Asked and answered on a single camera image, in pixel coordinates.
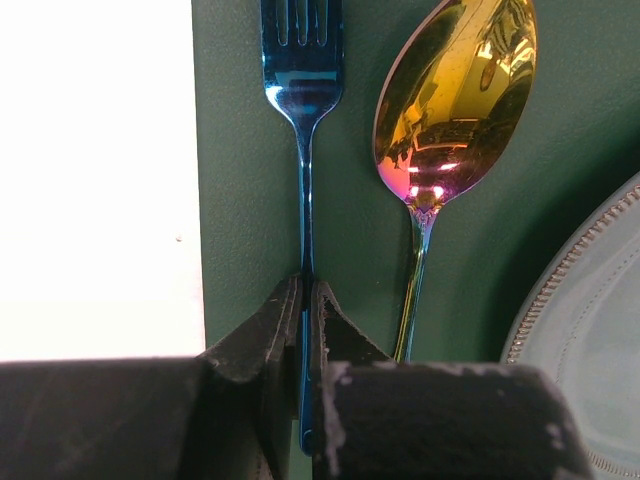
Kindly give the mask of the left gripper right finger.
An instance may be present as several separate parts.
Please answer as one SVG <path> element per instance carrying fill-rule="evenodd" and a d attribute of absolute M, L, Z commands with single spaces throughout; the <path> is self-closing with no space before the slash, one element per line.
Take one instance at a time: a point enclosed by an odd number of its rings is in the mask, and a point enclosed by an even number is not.
<path fill-rule="evenodd" d="M 341 311 L 312 300 L 317 479 L 590 479 L 579 429 L 539 369 L 400 364 Z"/>

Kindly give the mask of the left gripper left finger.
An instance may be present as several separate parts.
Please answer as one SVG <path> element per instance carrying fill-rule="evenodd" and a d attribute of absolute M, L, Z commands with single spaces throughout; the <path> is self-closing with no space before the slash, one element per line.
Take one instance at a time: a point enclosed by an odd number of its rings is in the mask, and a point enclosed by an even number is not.
<path fill-rule="evenodd" d="M 194 357 L 7 362 L 5 479 L 284 479 L 298 277 Z"/>

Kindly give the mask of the teal round plate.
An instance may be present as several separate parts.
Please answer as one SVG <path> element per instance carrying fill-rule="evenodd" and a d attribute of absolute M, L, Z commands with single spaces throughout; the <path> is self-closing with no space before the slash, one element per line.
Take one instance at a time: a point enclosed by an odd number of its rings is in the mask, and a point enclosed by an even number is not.
<path fill-rule="evenodd" d="M 599 479 L 639 476 L 639 179 L 575 231 L 532 288 L 501 359 L 566 398 Z"/>

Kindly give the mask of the dark green placemat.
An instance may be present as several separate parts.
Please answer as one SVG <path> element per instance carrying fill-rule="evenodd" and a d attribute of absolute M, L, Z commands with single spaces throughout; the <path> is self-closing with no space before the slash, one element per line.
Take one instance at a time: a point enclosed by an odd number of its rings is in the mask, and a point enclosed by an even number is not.
<path fill-rule="evenodd" d="M 263 91 L 260 6 L 193 5 L 206 337 L 215 343 L 299 269 L 297 151 Z M 380 89 L 430 1 L 344 5 L 344 93 L 314 141 L 318 278 L 383 350 L 405 298 L 410 221 L 381 182 Z M 539 1 L 530 98 L 498 163 L 431 238 L 412 357 L 496 361 L 532 287 L 639 169 L 639 5 Z"/>

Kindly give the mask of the gold iridescent spoon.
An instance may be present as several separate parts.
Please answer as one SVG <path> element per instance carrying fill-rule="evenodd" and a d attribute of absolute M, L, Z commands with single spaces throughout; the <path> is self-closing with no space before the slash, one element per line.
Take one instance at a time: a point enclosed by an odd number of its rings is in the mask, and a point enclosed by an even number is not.
<path fill-rule="evenodd" d="M 444 205 L 476 185 L 513 136 L 535 76 L 530 1 L 443 1 L 417 27 L 381 90 L 378 174 L 408 208 L 412 258 L 393 358 L 411 356 L 431 232 Z"/>

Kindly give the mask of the blue plastic spoon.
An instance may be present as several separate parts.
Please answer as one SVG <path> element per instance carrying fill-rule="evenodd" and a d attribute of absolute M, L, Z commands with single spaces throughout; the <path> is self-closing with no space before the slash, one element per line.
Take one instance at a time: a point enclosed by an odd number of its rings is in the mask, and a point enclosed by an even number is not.
<path fill-rule="evenodd" d="M 261 40 L 268 101 L 292 125 L 298 151 L 302 312 L 299 322 L 299 445 L 313 452 L 311 297 L 315 280 L 312 140 L 343 93 L 343 3 L 262 0 Z"/>

